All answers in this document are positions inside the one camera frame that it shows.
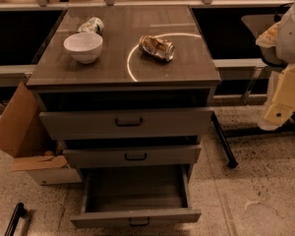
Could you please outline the grey bottom drawer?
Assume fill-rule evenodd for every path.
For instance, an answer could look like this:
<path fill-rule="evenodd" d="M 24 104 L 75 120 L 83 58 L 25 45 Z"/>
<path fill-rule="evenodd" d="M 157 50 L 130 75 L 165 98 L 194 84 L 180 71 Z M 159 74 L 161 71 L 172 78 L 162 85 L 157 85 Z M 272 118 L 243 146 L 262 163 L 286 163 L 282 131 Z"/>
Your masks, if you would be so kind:
<path fill-rule="evenodd" d="M 71 221 L 78 228 L 141 227 L 190 223 L 191 207 L 182 165 L 97 168 L 88 173 L 82 207 Z"/>

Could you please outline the grey drawer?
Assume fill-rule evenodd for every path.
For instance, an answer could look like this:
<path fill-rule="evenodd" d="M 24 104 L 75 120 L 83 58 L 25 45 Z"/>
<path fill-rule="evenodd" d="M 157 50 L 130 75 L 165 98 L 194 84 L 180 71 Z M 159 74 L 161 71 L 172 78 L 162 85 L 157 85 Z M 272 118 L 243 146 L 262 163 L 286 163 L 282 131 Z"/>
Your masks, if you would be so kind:
<path fill-rule="evenodd" d="M 78 228 L 141 227 L 190 223 L 191 207 L 182 165 L 97 168 L 88 173 L 82 207 L 71 221 Z"/>
<path fill-rule="evenodd" d="M 74 168 L 194 164 L 200 145 L 163 147 L 117 147 L 65 149 L 64 155 Z"/>
<path fill-rule="evenodd" d="M 200 136 L 207 132 L 207 108 L 41 112 L 53 140 Z"/>

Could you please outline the grey drawer cabinet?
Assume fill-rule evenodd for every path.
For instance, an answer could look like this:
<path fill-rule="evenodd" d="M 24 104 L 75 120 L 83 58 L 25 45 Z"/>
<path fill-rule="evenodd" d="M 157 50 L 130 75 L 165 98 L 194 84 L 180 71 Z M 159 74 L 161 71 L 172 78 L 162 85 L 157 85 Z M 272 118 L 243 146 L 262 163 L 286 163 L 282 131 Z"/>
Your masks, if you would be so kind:
<path fill-rule="evenodd" d="M 89 64 L 64 50 L 65 38 L 84 19 L 104 21 L 103 48 Z M 174 43 L 170 62 L 139 49 L 143 35 Z M 41 112 L 207 108 L 220 82 L 191 10 L 186 6 L 73 8 L 28 82 Z M 199 145 L 200 136 L 58 141 L 65 149 Z"/>

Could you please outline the grey middle drawer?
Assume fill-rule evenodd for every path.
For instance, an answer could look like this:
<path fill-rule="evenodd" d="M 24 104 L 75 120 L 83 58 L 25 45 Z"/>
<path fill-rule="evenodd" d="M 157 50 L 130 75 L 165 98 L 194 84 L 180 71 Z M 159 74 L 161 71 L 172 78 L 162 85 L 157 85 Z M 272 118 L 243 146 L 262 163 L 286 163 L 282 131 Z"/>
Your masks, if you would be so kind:
<path fill-rule="evenodd" d="M 200 145 L 163 147 L 117 147 L 65 149 L 64 155 L 74 168 L 194 164 Z"/>

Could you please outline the grey top drawer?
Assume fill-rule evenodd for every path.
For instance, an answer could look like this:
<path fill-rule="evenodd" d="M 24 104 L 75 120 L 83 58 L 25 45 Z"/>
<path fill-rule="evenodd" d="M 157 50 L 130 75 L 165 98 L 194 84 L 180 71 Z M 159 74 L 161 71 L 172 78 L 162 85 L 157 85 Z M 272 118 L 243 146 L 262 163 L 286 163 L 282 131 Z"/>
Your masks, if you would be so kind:
<path fill-rule="evenodd" d="M 207 108 L 41 112 L 53 140 L 200 136 L 207 132 Z"/>

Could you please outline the crushed aluminium can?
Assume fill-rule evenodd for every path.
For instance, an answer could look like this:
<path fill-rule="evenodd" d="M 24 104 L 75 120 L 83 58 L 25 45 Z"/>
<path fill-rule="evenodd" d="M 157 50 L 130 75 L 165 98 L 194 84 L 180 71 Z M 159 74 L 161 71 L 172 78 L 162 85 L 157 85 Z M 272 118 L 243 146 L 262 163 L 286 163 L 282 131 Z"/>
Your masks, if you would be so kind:
<path fill-rule="evenodd" d="M 139 49 L 158 60 L 170 62 L 173 59 L 174 43 L 153 35 L 143 35 L 139 40 Z"/>

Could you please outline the white ceramic bowl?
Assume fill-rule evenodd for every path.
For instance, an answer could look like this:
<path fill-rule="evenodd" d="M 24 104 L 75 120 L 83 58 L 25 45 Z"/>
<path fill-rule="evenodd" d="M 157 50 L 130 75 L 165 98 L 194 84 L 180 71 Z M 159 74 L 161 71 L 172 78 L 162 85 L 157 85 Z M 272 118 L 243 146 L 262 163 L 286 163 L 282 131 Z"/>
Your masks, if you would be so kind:
<path fill-rule="evenodd" d="M 102 50 L 103 38 L 95 32 L 80 32 L 68 36 L 63 46 L 76 61 L 89 64 L 95 61 Z"/>

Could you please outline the black metal leg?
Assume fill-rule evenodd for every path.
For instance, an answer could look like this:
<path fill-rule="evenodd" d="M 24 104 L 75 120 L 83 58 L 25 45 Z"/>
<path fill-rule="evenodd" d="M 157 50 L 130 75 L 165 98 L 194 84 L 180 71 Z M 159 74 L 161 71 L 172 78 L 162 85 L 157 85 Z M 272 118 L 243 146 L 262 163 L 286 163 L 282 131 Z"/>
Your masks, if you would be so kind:
<path fill-rule="evenodd" d="M 222 144 L 222 146 L 224 148 L 224 151 L 226 153 L 226 156 L 228 158 L 228 167 L 229 168 L 236 168 L 237 165 L 238 165 L 238 162 L 235 159 L 235 156 L 234 156 L 234 154 L 232 152 L 232 149 L 231 149 L 229 143 L 226 140 L 226 137 L 225 137 L 225 135 L 223 133 L 223 130 L 222 130 L 222 128 L 221 128 L 221 126 L 220 126 L 220 124 L 218 122 L 218 119 L 217 119 L 215 113 L 212 113 L 212 115 L 211 115 L 211 122 L 213 123 L 215 131 L 216 131 L 216 133 L 217 133 L 217 135 L 218 135 L 218 137 L 220 139 L 220 142 L 221 142 L 221 144 Z"/>

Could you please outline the open cardboard box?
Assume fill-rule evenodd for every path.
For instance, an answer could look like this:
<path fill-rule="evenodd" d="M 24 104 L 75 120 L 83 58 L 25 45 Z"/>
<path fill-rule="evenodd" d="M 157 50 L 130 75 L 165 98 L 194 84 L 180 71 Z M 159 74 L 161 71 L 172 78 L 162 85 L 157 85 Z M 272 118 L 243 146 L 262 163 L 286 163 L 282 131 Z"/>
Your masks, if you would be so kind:
<path fill-rule="evenodd" d="M 20 82 L 0 118 L 0 149 L 13 157 L 12 170 L 26 172 L 39 185 L 81 183 L 59 142 L 52 141 L 32 93 Z"/>

